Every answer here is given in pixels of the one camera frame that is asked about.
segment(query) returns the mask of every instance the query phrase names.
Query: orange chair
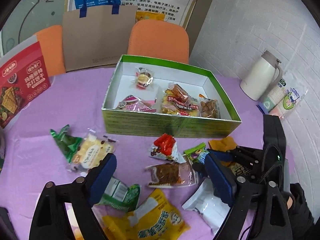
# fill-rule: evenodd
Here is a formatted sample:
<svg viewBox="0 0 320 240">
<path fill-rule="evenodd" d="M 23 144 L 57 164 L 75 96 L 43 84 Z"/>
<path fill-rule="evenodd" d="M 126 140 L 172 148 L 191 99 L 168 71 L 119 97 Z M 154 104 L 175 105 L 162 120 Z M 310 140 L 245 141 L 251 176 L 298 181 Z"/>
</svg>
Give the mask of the orange chair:
<svg viewBox="0 0 320 240">
<path fill-rule="evenodd" d="M 55 76 L 66 72 L 62 50 L 62 26 L 54 25 L 45 28 L 34 35 L 40 42 L 42 55 L 48 76 Z"/>
<path fill-rule="evenodd" d="M 176 24 L 142 20 L 132 28 L 128 54 L 189 64 L 189 37 L 185 29 Z"/>
</svg>

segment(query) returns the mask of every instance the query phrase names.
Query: purple tablecloth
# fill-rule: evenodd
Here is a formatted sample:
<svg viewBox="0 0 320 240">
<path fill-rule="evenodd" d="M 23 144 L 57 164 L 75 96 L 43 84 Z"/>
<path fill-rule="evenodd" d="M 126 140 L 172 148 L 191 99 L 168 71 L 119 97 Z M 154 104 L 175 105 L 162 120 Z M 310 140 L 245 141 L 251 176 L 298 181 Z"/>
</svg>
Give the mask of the purple tablecloth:
<svg viewBox="0 0 320 240">
<path fill-rule="evenodd" d="M 84 137 L 88 128 L 104 132 L 101 106 L 113 70 L 101 68 L 56 76 L 52 87 L 23 110 L 17 122 L 6 133 L 6 158 L 0 174 L 0 206 L 8 209 L 19 239 L 28 239 L 36 200 L 46 182 L 65 184 L 77 177 L 75 173 L 66 170 L 66 160 L 49 130 L 59 130 L 70 124 L 73 136 Z M 238 79 L 221 76 L 217 76 L 217 79 L 242 119 L 242 124 L 231 136 L 239 145 L 261 149 L 263 118 L 256 102 L 242 92 Z M 153 190 L 146 186 L 150 173 L 145 172 L 144 167 L 161 162 L 148 157 L 148 148 L 155 138 L 123 135 L 113 137 L 119 140 L 115 152 L 118 166 L 114 176 L 127 185 L 142 185 L 141 203 Z M 207 141 L 208 139 L 177 138 L 180 151 Z M 286 156 L 292 170 L 294 162 L 290 150 Z M 179 240 L 213 238 L 210 228 L 196 212 L 181 208 L 196 189 L 197 186 L 164 190 L 170 202 L 180 209 L 191 226 Z"/>
</svg>

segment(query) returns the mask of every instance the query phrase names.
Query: white brick wall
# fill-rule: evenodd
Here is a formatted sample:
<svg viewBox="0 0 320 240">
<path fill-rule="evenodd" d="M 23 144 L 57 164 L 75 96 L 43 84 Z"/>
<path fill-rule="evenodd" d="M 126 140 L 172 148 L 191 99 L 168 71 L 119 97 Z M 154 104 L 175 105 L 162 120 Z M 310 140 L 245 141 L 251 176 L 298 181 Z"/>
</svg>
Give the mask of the white brick wall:
<svg viewBox="0 0 320 240">
<path fill-rule="evenodd" d="M 283 121 L 308 205 L 320 215 L 320 29 L 301 0 L 213 0 L 190 64 L 244 78 L 268 49 L 310 89 Z"/>
</svg>

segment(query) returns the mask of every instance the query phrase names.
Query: red box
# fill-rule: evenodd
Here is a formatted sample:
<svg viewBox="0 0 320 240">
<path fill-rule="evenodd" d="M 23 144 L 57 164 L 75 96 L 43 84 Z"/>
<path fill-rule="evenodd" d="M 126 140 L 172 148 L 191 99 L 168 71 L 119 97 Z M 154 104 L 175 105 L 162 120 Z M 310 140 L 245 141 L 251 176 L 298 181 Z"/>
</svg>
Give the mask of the red box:
<svg viewBox="0 0 320 240">
<path fill-rule="evenodd" d="M 50 87 L 40 43 L 25 48 L 0 67 L 0 126 Z"/>
</svg>

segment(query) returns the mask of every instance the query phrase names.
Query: white thermos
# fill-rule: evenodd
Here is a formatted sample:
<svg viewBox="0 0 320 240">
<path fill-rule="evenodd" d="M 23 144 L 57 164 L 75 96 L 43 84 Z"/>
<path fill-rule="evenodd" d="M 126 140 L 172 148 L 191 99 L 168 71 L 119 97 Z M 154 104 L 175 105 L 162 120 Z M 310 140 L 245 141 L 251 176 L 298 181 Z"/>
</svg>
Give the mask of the white thermos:
<svg viewBox="0 0 320 240">
<path fill-rule="evenodd" d="M 240 83 L 243 92 L 251 99 L 257 101 L 268 87 L 274 87 L 282 78 L 282 69 L 279 67 L 279 63 L 281 61 L 266 50 L 252 66 L 248 76 Z M 279 74 L 272 82 L 277 69 L 279 70 Z"/>
</svg>

